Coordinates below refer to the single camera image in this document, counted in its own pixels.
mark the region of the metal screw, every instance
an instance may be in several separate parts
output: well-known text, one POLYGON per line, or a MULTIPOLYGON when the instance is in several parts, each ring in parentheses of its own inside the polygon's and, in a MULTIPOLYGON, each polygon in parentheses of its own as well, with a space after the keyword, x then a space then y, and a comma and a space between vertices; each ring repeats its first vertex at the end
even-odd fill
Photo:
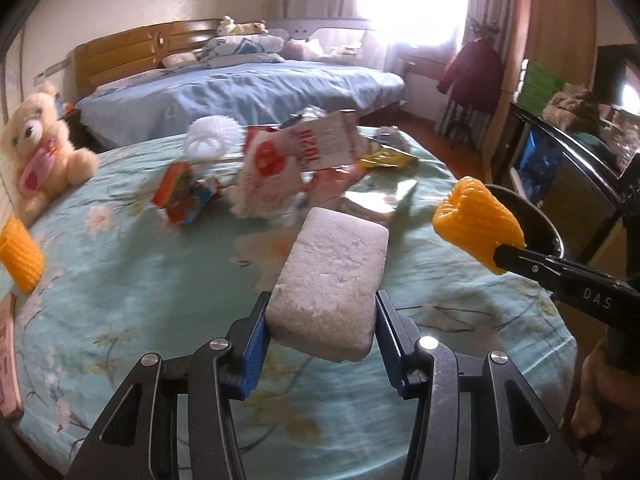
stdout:
POLYGON ((503 365, 508 360, 509 358, 504 352, 500 352, 499 350, 494 350, 493 352, 491 352, 491 361, 493 361, 497 365, 503 365))
POLYGON ((419 339, 418 344, 425 350, 435 350, 440 343, 436 338, 426 335, 419 339))
POLYGON ((140 364, 143 366, 153 366, 158 362, 158 354, 144 354, 142 359, 140 359, 140 364))
POLYGON ((212 350, 224 350, 229 346, 229 341, 223 337, 217 337, 209 343, 212 350))

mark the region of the white sponge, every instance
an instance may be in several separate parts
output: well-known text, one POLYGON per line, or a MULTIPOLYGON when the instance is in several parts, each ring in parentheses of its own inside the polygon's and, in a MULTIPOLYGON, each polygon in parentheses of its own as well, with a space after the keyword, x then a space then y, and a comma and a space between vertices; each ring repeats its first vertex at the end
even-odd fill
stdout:
POLYGON ((265 318, 276 341, 329 361, 361 361, 376 325, 374 295, 388 231, 313 208, 273 289, 265 318))

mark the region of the round black bowl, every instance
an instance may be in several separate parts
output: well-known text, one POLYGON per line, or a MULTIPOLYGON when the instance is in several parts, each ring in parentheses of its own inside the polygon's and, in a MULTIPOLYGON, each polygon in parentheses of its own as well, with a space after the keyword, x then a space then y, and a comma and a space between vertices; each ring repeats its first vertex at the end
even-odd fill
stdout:
POLYGON ((487 184, 487 189, 516 217, 527 249, 558 258, 564 256, 564 244, 558 230, 540 209, 505 187, 487 184))

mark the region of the wooden headboard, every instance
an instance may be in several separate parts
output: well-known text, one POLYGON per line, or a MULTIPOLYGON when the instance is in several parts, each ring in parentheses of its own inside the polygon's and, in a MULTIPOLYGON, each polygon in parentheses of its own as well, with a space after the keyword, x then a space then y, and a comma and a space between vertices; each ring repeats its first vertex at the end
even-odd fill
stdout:
POLYGON ((74 51, 78 98, 98 86, 160 67, 169 54, 198 50, 216 37, 219 19, 159 23, 83 43, 74 51))

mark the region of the wooden wardrobe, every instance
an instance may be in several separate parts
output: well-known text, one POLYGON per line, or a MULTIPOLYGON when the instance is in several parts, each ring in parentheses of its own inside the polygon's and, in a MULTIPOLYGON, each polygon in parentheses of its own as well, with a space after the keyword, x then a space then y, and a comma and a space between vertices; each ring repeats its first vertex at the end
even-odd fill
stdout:
POLYGON ((502 94, 482 142, 488 167, 502 138, 520 66, 532 59, 574 85, 589 86, 596 55, 595 0, 516 0, 502 94))

